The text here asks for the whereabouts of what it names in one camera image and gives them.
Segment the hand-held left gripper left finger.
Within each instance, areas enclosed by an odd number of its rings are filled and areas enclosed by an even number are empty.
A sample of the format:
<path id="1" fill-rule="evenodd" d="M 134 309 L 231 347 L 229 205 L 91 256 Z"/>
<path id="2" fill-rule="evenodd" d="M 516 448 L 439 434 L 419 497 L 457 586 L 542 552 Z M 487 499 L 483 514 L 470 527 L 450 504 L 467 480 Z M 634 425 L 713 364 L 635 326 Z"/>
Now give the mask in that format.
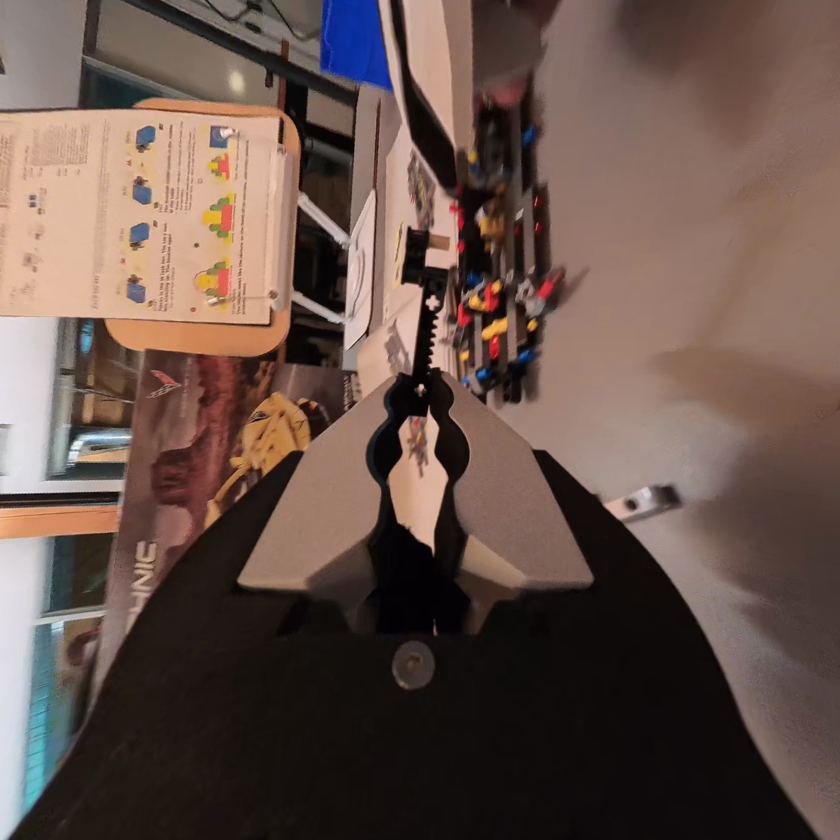
<path id="1" fill-rule="evenodd" d="M 310 443 L 238 576 L 252 591 L 303 593 L 336 603 L 350 627 L 365 628 L 364 601 L 375 588 L 368 542 L 382 489 L 368 447 L 386 423 L 394 376 Z"/>

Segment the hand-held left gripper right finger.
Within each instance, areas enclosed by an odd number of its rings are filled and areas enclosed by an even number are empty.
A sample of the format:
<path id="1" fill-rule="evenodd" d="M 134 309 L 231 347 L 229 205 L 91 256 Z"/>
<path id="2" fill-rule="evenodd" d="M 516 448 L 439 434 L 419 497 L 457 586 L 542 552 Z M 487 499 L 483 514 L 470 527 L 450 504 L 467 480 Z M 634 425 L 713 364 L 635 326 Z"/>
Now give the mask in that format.
<path id="1" fill-rule="evenodd" d="M 594 583 L 531 446 L 450 374 L 432 373 L 435 456 L 447 483 L 436 526 L 445 572 L 467 600 L 464 632 L 499 602 Z"/>

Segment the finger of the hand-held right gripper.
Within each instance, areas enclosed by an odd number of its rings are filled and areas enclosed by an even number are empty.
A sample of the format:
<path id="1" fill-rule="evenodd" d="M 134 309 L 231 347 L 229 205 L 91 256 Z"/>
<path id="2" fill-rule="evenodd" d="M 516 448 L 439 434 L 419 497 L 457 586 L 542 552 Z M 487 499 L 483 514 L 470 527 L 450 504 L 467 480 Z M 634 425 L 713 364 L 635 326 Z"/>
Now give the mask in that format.
<path id="1" fill-rule="evenodd" d="M 380 1 L 392 89 L 422 162 L 447 193 L 466 181 L 474 96 L 470 1 Z"/>

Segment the small black beam piece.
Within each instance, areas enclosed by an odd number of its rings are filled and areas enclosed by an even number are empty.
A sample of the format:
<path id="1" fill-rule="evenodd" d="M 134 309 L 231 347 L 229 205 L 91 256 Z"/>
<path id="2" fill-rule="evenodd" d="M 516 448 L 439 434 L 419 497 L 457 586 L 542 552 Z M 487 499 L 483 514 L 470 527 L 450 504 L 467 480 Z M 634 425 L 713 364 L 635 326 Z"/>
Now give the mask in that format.
<path id="1" fill-rule="evenodd" d="M 422 286 L 426 269 L 427 251 L 431 244 L 428 231 L 408 227 L 400 272 L 401 285 Z"/>

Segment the toy car chassis model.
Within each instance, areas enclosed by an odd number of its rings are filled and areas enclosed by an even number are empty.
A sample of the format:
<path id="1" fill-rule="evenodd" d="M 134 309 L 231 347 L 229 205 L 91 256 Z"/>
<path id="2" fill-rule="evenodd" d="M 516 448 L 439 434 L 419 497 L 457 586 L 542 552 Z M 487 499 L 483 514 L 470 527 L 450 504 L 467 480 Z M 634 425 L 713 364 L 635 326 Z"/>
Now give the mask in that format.
<path id="1" fill-rule="evenodd" d="M 483 97 L 452 211 L 458 263 L 451 343 L 463 385 L 483 403 L 518 404 L 542 352 L 566 269 L 550 262 L 548 196 L 532 83 L 514 104 Z"/>

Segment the black toothed rack piece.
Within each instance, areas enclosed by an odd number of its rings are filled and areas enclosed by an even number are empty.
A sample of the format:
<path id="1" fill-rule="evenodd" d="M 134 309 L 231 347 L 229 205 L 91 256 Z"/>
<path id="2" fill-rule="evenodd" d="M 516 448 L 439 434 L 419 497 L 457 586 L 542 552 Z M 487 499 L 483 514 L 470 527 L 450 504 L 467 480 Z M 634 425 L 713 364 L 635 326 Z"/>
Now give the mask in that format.
<path id="1" fill-rule="evenodd" d="M 403 278 L 418 286 L 422 294 L 412 373 L 401 386 L 398 406 L 405 417 L 424 417 L 432 390 L 434 342 L 446 303 L 448 271 L 411 264 Z"/>

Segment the yellow car toy set box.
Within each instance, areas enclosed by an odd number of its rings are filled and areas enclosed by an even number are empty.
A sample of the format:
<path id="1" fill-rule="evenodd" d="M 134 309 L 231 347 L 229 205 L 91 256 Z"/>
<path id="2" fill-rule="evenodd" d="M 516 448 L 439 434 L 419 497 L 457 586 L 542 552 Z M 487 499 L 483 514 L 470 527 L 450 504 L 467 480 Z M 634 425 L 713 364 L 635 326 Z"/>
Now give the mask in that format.
<path id="1" fill-rule="evenodd" d="M 92 678 L 97 698 L 145 604 L 195 540 L 361 399 L 356 371 L 147 350 Z"/>

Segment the blue plastic bin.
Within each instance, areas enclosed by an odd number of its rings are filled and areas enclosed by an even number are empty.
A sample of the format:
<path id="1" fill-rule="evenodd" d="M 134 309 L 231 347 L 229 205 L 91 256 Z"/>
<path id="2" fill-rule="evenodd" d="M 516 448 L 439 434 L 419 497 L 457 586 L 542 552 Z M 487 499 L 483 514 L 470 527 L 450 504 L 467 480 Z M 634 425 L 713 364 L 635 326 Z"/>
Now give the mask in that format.
<path id="1" fill-rule="evenodd" d="M 392 91 L 376 1 L 323 1 L 319 67 L 335 77 Z"/>

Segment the grey beam with yellow connectors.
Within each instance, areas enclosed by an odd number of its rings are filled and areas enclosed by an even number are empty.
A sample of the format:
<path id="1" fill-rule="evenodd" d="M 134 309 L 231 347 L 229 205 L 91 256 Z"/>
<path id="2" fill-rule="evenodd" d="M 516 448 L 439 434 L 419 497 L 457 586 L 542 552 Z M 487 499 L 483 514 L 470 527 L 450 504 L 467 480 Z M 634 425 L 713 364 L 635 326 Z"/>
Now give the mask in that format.
<path id="1" fill-rule="evenodd" d="M 679 494 L 672 485 L 641 487 L 614 500 L 603 502 L 605 510 L 625 525 L 659 516 L 681 507 Z"/>

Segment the building instruction booklet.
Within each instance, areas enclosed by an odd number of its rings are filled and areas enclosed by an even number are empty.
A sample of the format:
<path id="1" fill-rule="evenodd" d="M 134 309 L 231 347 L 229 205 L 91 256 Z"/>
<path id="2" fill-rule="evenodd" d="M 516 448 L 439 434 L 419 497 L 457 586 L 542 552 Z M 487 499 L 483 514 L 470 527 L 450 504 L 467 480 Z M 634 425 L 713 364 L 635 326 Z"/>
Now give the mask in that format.
<path id="1" fill-rule="evenodd" d="M 381 281 L 374 314 L 381 325 L 362 342 L 358 373 L 363 396 L 389 377 L 413 365 L 422 292 L 401 282 L 404 237 L 417 222 L 417 211 L 408 192 L 408 165 L 413 147 L 406 129 L 400 129 L 385 158 L 384 221 L 377 225 L 380 242 L 375 247 L 376 279 Z M 409 418 L 399 430 L 402 455 L 389 476 L 396 518 L 420 542 L 435 546 L 434 531 L 444 496 L 446 474 L 435 455 L 438 425 L 431 415 Z"/>

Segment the white document stand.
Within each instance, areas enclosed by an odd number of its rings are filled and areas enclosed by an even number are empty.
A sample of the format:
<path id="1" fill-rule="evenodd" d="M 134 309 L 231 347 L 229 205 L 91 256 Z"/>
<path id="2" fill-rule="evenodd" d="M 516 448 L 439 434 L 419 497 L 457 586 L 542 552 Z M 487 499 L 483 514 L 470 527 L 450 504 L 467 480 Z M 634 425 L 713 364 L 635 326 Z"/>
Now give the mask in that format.
<path id="1" fill-rule="evenodd" d="M 319 208 L 300 188 L 301 140 L 291 118 L 278 108 L 249 106 L 229 102 L 148 98 L 135 109 L 198 114 L 207 118 L 276 118 L 282 132 L 278 149 L 286 156 L 288 174 L 277 187 L 280 227 L 278 234 L 279 276 L 271 288 L 271 321 L 267 325 L 172 322 L 131 319 L 105 319 L 110 336 L 125 348 L 137 351 L 161 350 L 187 354 L 256 357 L 267 354 L 287 339 L 293 305 L 298 305 L 332 324 L 344 328 L 351 316 L 326 308 L 307 298 L 292 286 L 293 260 L 299 213 L 309 216 L 333 241 L 347 249 L 353 239 Z"/>

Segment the printed instruction sheet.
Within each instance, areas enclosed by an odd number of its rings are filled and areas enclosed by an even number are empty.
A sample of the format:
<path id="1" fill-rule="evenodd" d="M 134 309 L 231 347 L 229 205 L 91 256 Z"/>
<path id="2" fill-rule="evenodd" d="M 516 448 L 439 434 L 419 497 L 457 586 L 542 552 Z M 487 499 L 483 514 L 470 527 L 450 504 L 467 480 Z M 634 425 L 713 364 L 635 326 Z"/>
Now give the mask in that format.
<path id="1" fill-rule="evenodd" d="M 2 112 L 1 313 L 266 326 L 277 110 Z"/>

